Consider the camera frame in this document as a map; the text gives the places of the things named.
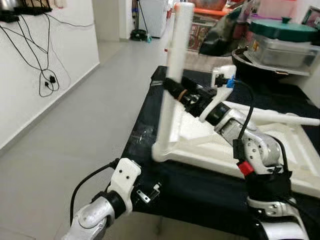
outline white plastic tray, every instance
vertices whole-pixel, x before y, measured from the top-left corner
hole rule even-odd
[[[243,178],[233,159],[232,147],[207,122],[184,112],[176,104],[167,159]],[[292,190],[320,198],[320,157],[300,125],[256,122],[258,128],[277,137],[285,146],[293,171]]]

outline black cable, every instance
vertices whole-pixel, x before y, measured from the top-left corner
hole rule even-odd
[[[42,3],[42,1],[40,1],[40,0],[36,0],[36,1],[40,3],[41,7],[46,7],[46,6]]]
[[[144,12],[142,11],[140,0],[137,0],[137,1],[139,2],[139,6],[140,6],[141,13],[142,13],[142,18],[143,18],[143,21],[144,21],[146,33],[149,34],[148,28],[147,28],[147,24],[146,24],[146,20],[145,20],[145,16],[144,16]]]
[[[282,158],[283,158],[283,168],[286,172],[288,172],[289,171],[288,160],[287,160],[286,149],[285,149],[284,144],[278,138],[271,136],[271,135],[270,135],[270,137],[272,137],[280,145]]]
[[[52,50],[53,54],[55,55],[56,59],[58,60],[58,62],[61,64],[61,66],[62,66],[62,68],[64,69],[65,73],[67,74],[67,76],[68,76],[68,78],[69,78],[69,80],[70,80],[70,82],[69,82],[69,85],[70,85],[70,84],[71,84],[71,81],[72,81],[72,78],[71,78],[69,72],[67,71],[66,67],[64,66],[64,64],[62,63],[62,61],[60,60],[60,58],[58,57],[58,55],[57,55],[57,53],[56,53],[56,51],[55,51],[55,49],[54,49],[54,46],[53,46],[53,44],[52,44],[51,35],[49,35],[49,39],[50,39],[51,50]]]
[[[72,23],[69,23],[69,22],[61,21],[61,20],[59,20],[59,19],[55,18],[54,16],[52,16],[50,14],[47,14],[47,13],[44,13],[44,15],[49,16],[50,18],[53,18],[54,20],[58,21],[61,24],[66,24],[66,25],[70,25],[70,26],[73,26],[73,27],[77,27],[77,28],[88,28],[88,27],[91,27],[91,26],[95,25],[94,23],[91,23],[89,25],[76,25],[76,24],[72,24]]]
[[[102,172],[103,170],[107,169],[107,168],[113,168],[116,169],[118,162],[119,162],[119,158],[116,158],[115,160],[113,160],[112,162],[109,162],[107,165],[104,165],[103,167],[100,167],[98,170],[95,170],[94,172],[90,173],[88,176],[86,176],[81,182],[79,182],[79,184],[75,187],[73,193],[72,193],[72,197],[71,197],[71,201],[70,201],[70,226],[72,225],[72,220],[74,219],[74,205],[75,205],[75,199],[76,199],[76,195],[78,190],[80,189],[80,187],[86,182],[88,181],[90,178],[92,178],[93,176],[97,175],[98,173]]]
[[[32,49],[32,47],[30,46],[29,42],[27,41],[26,35],[25,35],[25,33],[24,33],[24,30],[22,29],[20,23],[19,23],[19,22],[17,22],[17,23],[18,23],[18,25],[19,25],[19,27],[20,27],[20,29],[21,29],[22,35],[23,35],[23,37],[24,37],[24,40],[25,40],[26,44],[29,46],[31,52],[33,53],[33,55],[34,55],[34,57],[35,57],[38,65],[39,65],[40,71],[41,71],[40,76],[39,76],[39,96],[42,97],[42,98],[46,98],[46,97],[52,95],[52,93],[53,93],[54,91],[52,90],[49,94],[46,94],[46,95],[42,95],[42,94],[41,94],[41,75],[42,75],[48,82],[50,82],[50,81],[46,78],[46,76],[45,76],[45,74],[44,74],[44,70],[43,70],[42,67],[41,67],[40,61],[39,61],[36,53],[34,52],[34,50]]]
[[[25,23],[25,25],[26,25],[26,27],[27,27],[27,29],[28,29],[28,31],[29,31],[30,38],[32,39],[29,26],[28,26],[26,20],[23,18],[23,16],[21,16],[21,17],[22,17],[22,19],[24,20],[24,23]],[[50,90],[53,91],[53,92],[56,92],[56,91],[58,91],[58,90],[60,89],[60,84],[59,84],[59,80],[58,80],[58,78],[57,78],[56,73],[55,73],[54,71],[52,71],[52,70],[49,69],[49,45],[50,45],[50,39],[51,39],[51,37],[50,37],[50,26],[51,26],[51,22],[50,22],[49,17],[48,17],[48,16],[46,16],[46,17],[47,17],[47,19],[48,19],[48,41],[47,41],[47,51],[46,51],[46,62],[47,62],[47,64],[46,64],[46,68],[43,69],[41,73],[42,73],[43,77],[44,77],[48,82],[50,82],[50,84],[52,85],[52,89],[51,89],[49,86],[47,86],[47,88],[50,89]],[[55,82],[56,82],[56,84],[57,84],[57,88],[56,88],[56,89],[54,88],[53,83],[52,83],[49,79],[47,79],[47,78],[45,77],[43,71],[49,71],[49,72],[51,72],[51,73],[54,75],[54,77],[55,77]]]
[[[20,15],[20,17],[22,18],[22,20],[24,21],[24,24],[25,24],[26,28],[28,29],[28,33],[29,33],[29,36],[30,36],[31,41],[32,41],[33,43],[35,43],[35,41],[33,40],[32,36],[31,36],[31,32],[30,32],[29,26],[28,26],[28,24],[27,24],[24,16]]]
[[[27,65],[29,65],[31,68],[33,68],[33,69],[37,69],[37,70],[41,70],[41,69],[39,69],[39,68],[37,68],[37,67],[35,67],[35,66],[32,66],[26,59],[25,59],[25,57],[22,55],[22,53],[19,51],[19,49],[17,48],[17,46],[15,45],[15,43],[13,42],[13,40],[11,39],[11,37],[8,35],[8,33],[4,30],[4,28],[0,25],[0,29],[2,29],[3,30],[3,32],[5,33],[5,35],[9,38],[9,40],[10,40],[10,42],[12,43],[12,45],[14,46],[14,48],[16,49],[16,51],[19,53],[19,55],[22,57],[22,59],[25,61],[25,63],[27,64]]]
[[[284,201],[285,203],[291,205],[292,207],[296,208],[299,210],[299,212],[303,213],[305,216],[307,216],[310,220],[312,220],[320,229],[320,222],[318,222],[318,220],[309,212],[307,212],[305,209],[303,209],[301,206],[299,206],[298,204],[296,204],[295,202],[291,201],[290,199],[286,199],[284,197],[280,197],[280,199],[282,201]]]
[[[242,128],[241,128],[241,131],[240,131],[240,133],[239,133],[239,136],[238,136],[238,139],[242,139],[243,135],[245,134],[245,130],[246,130],[248,124],[249,124],[251,115],[252,115],[252,113],[253,113],[253,111],[254,111],[254,108],[255,108],[255,107],[254,107],[254,104],[255,104],[255,94],[254,94],[253,89],[252,89],[248,84],[244,83],[243,81],[237,81],[237,80],[235,80],[234,83],[246,87],[246,88],[248,89],[249,93],[250,93],[250,96],[251,96],[250,109],[249,109],[249,112],[248,112],[248,114],[247,114],[247,116],[246,116],[246,119],[245,119],[245,121],[244,121],[244,123],[243,123],[243,126],[242,126]]]
[[[10,28],[7,28],[7,27],[5,27],[5,26],[3,26],[2,27],[3,29],[6,29],[6,30],[8,30],[8,31],[10,31],[10,32],[12,32],[12,33],[14,33],[14,34],[16,34],[16,35],[19,35],[20,37],[24,37],[21,33],[18,33],[18,32],[16,32],[16,31],[13,31],[12,29],[10,29]],[[29,42],[31,42],[31,43],[33,43],[38,49],[40,49],[40,51],[42,51],[43,53],[45,53],[45,54],[47,54],[47,51],[43,48],[43,47],[41,47],[41,46],[39,46],[38,44],[36,44],[35,42],[33,42],[30,38],[26,38]]]

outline baseboard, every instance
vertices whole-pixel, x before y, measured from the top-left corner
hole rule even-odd
[[[127,38],[119,38],[119,41],[122,42],[122,43],[128,43],[129,39],[127,39]]]
[[[32,130],[32,128],[37,125],[52,109],[54,109],[62,100],[67,97],[70,93],[72,93],[77,87],[79,87],[90,75],[100,66],[100,63],[97,63],[93,66],[87,73],[83,75],[83,77],[72,84],[70,88],[65,91],[62,95],[60,95],[54,102],[50,103],[45,109],[36,115],[33,119],[27,122],[24,126],[22,126],[18,131],[16,131],[6,143],[0,146],[0,157],[7,152],[12,146],[14,146],[23,136]]]

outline orange tray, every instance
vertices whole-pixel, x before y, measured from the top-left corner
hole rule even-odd
[[[174,10],[177,10],[177,4],[174,5]],[[207,14],[207,15],[213,15],[213,16],[221,16],[227,15],[232,9],[224,8],[221,11],[218,10],[210,10],[205,8],[194,8],[194,12],[196,14]]]

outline power cable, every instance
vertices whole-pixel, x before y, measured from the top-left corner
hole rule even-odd
[[[47,41],[47,51],[46,51],[46,52],[47,52],[47,53],[46,53],[47,67],[46,67],[45,69],[43,69],[43,71],[49,71],[49,72],[51,72],[51,73],[54,75],[55,81],[52,82],[51,79],[47,79],[44,74],[42,74],[42,75],[43,75],[43,77],[52,85],[52,88],[50,88],[48,84],[46,85],[46,87],[47,87],[48,89],[50,89],[51,91],[56,92],[56,91],[58,91],[58,90],[60,89],[60,83],[59,83],[59,80],[58,80],[58,77],[57,77],[56,73],[55,73],[54,71],[52,71],[52,70],[49,69],[49,44],[50,44],[50,41],[51,41],[51,35],[50,35],[50,33],[51,33],[51,31],[50,31],[50,29],[51,29],[51,22],[50,22],[50,19],[49,19],[48,17],[47,17],[47,19],[48,19],[48,38],[47,38],[48,41]],[[29,26],[28,26],[27,22],[25,21],[25,19],[24,19],[24,22],[25,22],[25,24],[26,24],[26,26],[27,26],[27,28],[28,28],[28,30],[29,30]],[[57,88],[56,88],[56,89],[54,88],[53,83],[56,83],[56,84],[57,84]]]
[[[34,55],[34,57],[35,57],[38,65],[39,65],[40,71],[41,71],[41,73],[40,73],[40,75],[39,75],[39,96],[42,97],[42,98],[46,98],[46,97],[52,95],[52,93],[53,93],[54,91],[51,90],[51,92],[50,92],[49,94],[42,95],[42,93],[41,93],[41,75],[42,75],[48,82],[50,82],[51,84],[52,84],[52,82],[49,81],[49,80],[46,78],[46,76],[45,76],[45,74],[44,74],[44,70],[43,70],[42,67],[41,67],[40,61],[39,61],[36,53],[34,52],[34,50],[32,49],[32,47],[30,46],[29,42],[27,41],[26,35],[25,35],[25,33],[24,33],[24,30],[22,29],[20,23],[19,23],[19,22],[17,22],[17,23],[18,23],[18,25],[19,25],[19,28],[21,29],[21,32],[22,32],[23,37],[24,37],[24,40],[25,40],[26,44],[29,46],[31,52],[33,53],[33,55]]]
[[[76,27],[76,28],[88,28],[88,27],[91,27],[91,26],[95,25],[94,23],[91,23],[91,24],[88,24],[88,25],[77,25],[77,24],[72,24],[72,23],[66,22],[66,21],[61,21],[61,20],[57,19],[56,17],[54,17],[54,16],[52,16],[50,14],[47,14],[47,13],[44,13],[44,15],[49,16],[50,18],[53,18],[54,20],[58,21],[61,24],[70,25],[70,26]]]
[[[55,51],[55,49],[54,49],[54,46],[53,46],[53,44],[52,44],[51,35],[50,35],[50,45],[51,45],[51,50],[52,50],[53,54],[55,55],[55,58],[58,60],[58,62],[60,63],[60,65],[62,66],[62,68],[64,69],[66,75],[67,75],[68,78],[69,78],[69,84],[68,84],[68,86],[67,86],[67,88],[69,88],[70,85],[71,85],[71,82],[72,82],[72,78],[71,78],[71,76],[70,76],[70,73],[68,72],[68,70],[66,69],[65,65],[62,63],[62,61],[60,60],[60,58],[58,57],[58,55],[57,55],[57,53],[56,53],[56,51]]]
[[[22,57],[22,59],[25,61],[25,63],[26,63],[27,65],[29,65],[31,68],[37,69],[37,70],[40,71],[41,69],[37,68],[36,66],[31,65],[31,64],[26,60],[26,58],[22,55],[22,53],[19,51],[18,47],[15,45],[15,43],[13,42],[13,40],[11,39],[11,37],[8,35],[8,33],[4,30],[4,28],[3,28],[1,25],[0,25],[0,29],[2,29],[3,32],[5,33],[5,35],[9,38],[10,42],[12,43],[12,45],[14,46],[14,48],[16,49],[16,51],[19,53],[19,55]]]
[[[237,80],[235,80],[234,83],[237,84],[237,85],[242,85],[242,86],[246,87],[246,88],[248,89],[249,93],[250,93],[250,96],[251,96],[250,109],[249,109],[249,112],[248,112],[248,114],[247,114],[247,116],[246,116],[246,119],[245,119],[245,121],[244,121],[244,123],[243,123],[243,126],[242,126],[242,128],[241,128],[241,131],[240,131],[240,133],[239,133],[239,136],[238,136],[238,139],[242,139],[243,135],[245,134],[245,130],[246,130],[248,124],[249,124],[251,115],[252,115],[252,113],[253,113],[253,111],[254,111],[254,108],[255,108],[255,107],[254,107],[254,104],[255,104],[255,94],[254,94],[253,89],[252,89],[248,84],[244,83],[243,81],[237,81]]]
[[[7,28],[7,27],[5,27],[5,26],[3,26],[2,28],[3,28],[3,29],[6,29],[6,30],[8,30],[8,31],[10,31],[10,32],[12,32],[12,33],[20,36],[20,37],[23,37],[23,38],[24,38],[24,36],[23,36],[21,33],[18,33],[18,32],[14,31],[14,30],[12,30],[12,29],[10,29],[10,28]],[[33,44],[34,44],[40,51],[42,51],[44,54],[47,53],[47,51],[46,51],[43,47],[41,47],[41,46],[39,46],[38,44],[36,44],[35,42],[33,42],[30,38],[26,38],[26,39],[27,39],[29,42],[33,43]]]
[[[298,209],[301,213],[303,213],[310,220],[312,220],[313,223],[315,223],[318,226],[318,229],[320,229],[320,223],[318,222],[318,220],[312,214],[310,214],[308,211],[306,211],[303,207],[299,206],[298,204],[296,204],[295,202],[291,201],[290,199],[286,199],[284,197],[281,197],[280,199],[282,201],[286,202],[287,204],[291,205],[292,207]]]
[[[274,136],[271,136],[279,145],[280,145],[280,148],[281,148],[281,154],[282,154],[282,159],[283,159],[283,168],[286,172],[289,171],[289,168],[288,168],[288,160],[287,160],[287,155],[286,155],[286,149],[285,149],[285,146],[284,144],[276,137]]]
[[[95,170],[94,172],[90,173],[88,176],[86,176],[81,182],[79,182],[79,184],[75,187],[73,193],[72,193],[72,197],[71,197],[71,201],[70,201],[70,226],[72,224],[72,220],[74,219],[74,205],[75,205],[75,199],[76,199],[76,195],[78,190],[80,189],[80,187],[89,179],[91,179],[93,176],[97,175],[98,173],[102,172],[103,170],[107,169],[107,168],[112,168],[112,169],[116,169],[118,162],[119,162],[119,158],[116,158],[115,160],[113,160],[112,162],[109,162],[107,165],[104,165],[102,167],[100,167],[98,170]]]

